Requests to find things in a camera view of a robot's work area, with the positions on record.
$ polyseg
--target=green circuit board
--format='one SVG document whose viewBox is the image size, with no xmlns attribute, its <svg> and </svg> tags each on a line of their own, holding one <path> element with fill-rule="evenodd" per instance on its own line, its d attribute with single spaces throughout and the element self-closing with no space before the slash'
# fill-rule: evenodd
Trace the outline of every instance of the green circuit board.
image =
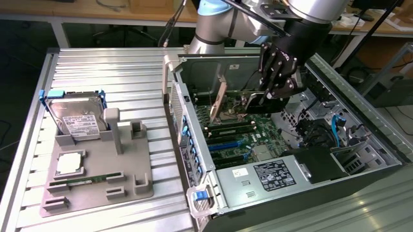
<svg viewBox="0 0 413 232">
<path fill-rule="evenodd" d="M 241 142 L 237 148 L 210 151 L 218 169 L 277 158 L 289 149 L 282 136 L 277 133 L 273 120 L 259 114 L 245 115 L 237 114 L 233 111 L 230 111 L 230 114 L 229 109 L 234 109 L 231 102 L 231 98 L 227 98 L 219 116 L 217 117 L 218 119 L 214 122 L 210 122 L 209 117 L 210 105 L 195 105 L 195 112 L 202 128 L 254 121 L 255 127 L 251 132 L 234 135 L 226 134 L 226 136 L 219 138 L 209 138 L 207 134 L 205 134 L 209 147 L 225 145 L 229 142 Z M 265 154 L 257 154 L 258 150 L 265 150 Z"/>
</svg>

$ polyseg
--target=floor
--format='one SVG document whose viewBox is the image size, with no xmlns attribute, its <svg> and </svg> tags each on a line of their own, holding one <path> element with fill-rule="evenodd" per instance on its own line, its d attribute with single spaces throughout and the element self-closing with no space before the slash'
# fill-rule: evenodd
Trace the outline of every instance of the floor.
<svg viewBox="0 0 413 232">
<path fill-rule="evenodd" d="M 123 33 L 118 32 L 99 38 L 99 45 L 92 39 L 95 32 L 106 31 L 108 25 L 64 24 L 72 47 L 122 47 Z M 20 134 L 24 127 L 38 77 L 48 47 L 58 47 L 52 28 L 48 23 L 0 20 L 0 195 L 7 182 L 11 162 L 18 148 Z M 163 27 L 149 27 L 149 34 L 159 38 Z M 194 29 L 174 29 L 170 47 L 189 44 L 194 36 Z M 332 60 L 340 51 L 346 38 L 325 43 L 318 53 L 326 60 Z M 234 46 L 235 41 L 226 40 L 226 46 Z M 153 47 L 153 42 L 130 33 L 128 47 Z M 360 65 L 357 60 L 349 65 Z"/>
</svg>

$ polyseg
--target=hard drive label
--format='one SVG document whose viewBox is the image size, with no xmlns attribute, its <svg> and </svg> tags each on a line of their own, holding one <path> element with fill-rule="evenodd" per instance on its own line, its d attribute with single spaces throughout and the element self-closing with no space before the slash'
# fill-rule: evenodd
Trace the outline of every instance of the hard drive label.
<svg viewBox="0 0 413 232">
<path fill-rule="evenodd" d="M 254 165 L 254 169 L 263 189 L 267 192 L 296 184 L 296 180 L 282 160 Z"/>
<path fill-rule="evenodd" d="M 68 116 L 63 121 L 74 137 L 99 134 L 95 115 Z"/>
</svg>

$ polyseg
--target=white sticker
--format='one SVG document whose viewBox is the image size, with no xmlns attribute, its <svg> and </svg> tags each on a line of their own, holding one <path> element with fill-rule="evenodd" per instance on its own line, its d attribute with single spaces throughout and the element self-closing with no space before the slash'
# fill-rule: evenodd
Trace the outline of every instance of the white sticker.
<svg viewBox="0 0 413 232">
<path fill-rule="evenodd" d="M 239 176 L 247 175 L 247 170 L 246 170 L 246 168 L 234 169 L 233 170 L 233 174 L 234 174 L 234 177 L 239 177 Z"/>
<path fill-rule="evenodd" d="M 74 137 L 99 134 L 95 115 L 68 116 L 63 121 Z"/>
<path fill-rule="evenodd" d="M 231 64 L 230 65 L 230 70 L 233 70 L 233 69 L 239 69 L 239 64 Z"/>
</svg>

